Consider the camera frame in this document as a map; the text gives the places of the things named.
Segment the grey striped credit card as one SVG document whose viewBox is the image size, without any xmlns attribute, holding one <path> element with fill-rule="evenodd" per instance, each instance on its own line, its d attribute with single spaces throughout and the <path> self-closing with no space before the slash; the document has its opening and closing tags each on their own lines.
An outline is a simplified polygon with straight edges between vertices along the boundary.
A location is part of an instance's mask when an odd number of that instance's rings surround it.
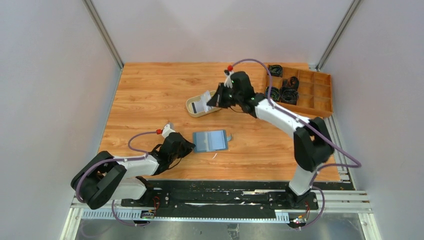
<svg viewBox="0 0 424 240">
<path fill-rule="evenodd" d="M 191 103 L 191 107 L 192 107 L 192 112 L 194 114 L 199 114 L 199 113 L 203 113 L 205 112 L 205 108 L 203 106 L 203 104 L 201 103 L 201 101 L 193 101 Z"/>
</svg>

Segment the white VIP credit card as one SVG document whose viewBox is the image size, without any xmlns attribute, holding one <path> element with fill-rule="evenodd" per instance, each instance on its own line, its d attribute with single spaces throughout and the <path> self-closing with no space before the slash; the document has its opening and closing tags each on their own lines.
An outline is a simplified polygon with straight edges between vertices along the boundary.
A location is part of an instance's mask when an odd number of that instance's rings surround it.
<svg viewBox="0 0 424 240">
<path fill-rule="evenodd" d="M 204 92 L 200 95 L 200 101 L 205 109 L 209 108 L 208 101 L 212 99 L 211 93 L 209 91 Z"/>
</svg>

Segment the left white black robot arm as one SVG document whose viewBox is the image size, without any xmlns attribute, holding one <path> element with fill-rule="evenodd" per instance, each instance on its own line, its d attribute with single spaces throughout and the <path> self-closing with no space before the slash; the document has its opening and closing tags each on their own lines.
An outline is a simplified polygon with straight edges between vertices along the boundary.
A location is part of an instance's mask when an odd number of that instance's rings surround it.
<svg viewBox="0 0 424 240">
<path fill-rule="evenodd" d="M 92 210 L 110 200 L 123 199 L 135 200 L 146 207 L 153 201 L 153 188 L 144 177 L 172 169 L 175 160 L 186 157 L 194 148 L 194 143 L 171 131 L 163 143 L 151 151 L 140 150 L 139 156 L 116 157 L 104 150 L 73 177 L 70 186 L 77 200 Z"/>
</svg>

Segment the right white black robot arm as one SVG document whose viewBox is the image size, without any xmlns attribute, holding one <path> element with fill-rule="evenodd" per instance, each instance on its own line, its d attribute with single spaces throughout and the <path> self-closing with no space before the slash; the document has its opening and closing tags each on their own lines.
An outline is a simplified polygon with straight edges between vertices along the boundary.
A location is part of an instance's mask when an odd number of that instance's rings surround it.
<svg viewBox="0 0 424 240">
<path fill-rule="evenodd" d="M 293 139 L 297 168 L 286 188 L 285 201 L 290 208 L 298 209 L 305 203 L 319 167 L 334 153 L 324 120 L 298 115 L 268 99 L 264 93 L 255 92 L 244 71 L 226 74 L 225 82 L 218 85 L 206 105 L 223 109 L 238 105 L 244 113 L 272 124 Z"/>
</svg>

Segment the blue leather card holder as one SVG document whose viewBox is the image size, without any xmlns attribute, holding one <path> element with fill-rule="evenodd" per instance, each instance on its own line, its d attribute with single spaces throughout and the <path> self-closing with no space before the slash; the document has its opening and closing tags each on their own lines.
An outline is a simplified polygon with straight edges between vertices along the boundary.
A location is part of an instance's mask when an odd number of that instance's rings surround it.
<svg viewBox="0 0 424 240">
<path fill-rule="evenodd" d="M 229 148 L 228 142 L 230 142 L 233 136 L 227 135 L 227 132 L 223 130 L 213 131 L 198 131 L 192 134 L 193 143 L 195 144 L 195 153 L 207 153 L 223 151 Z"/>
</svg>

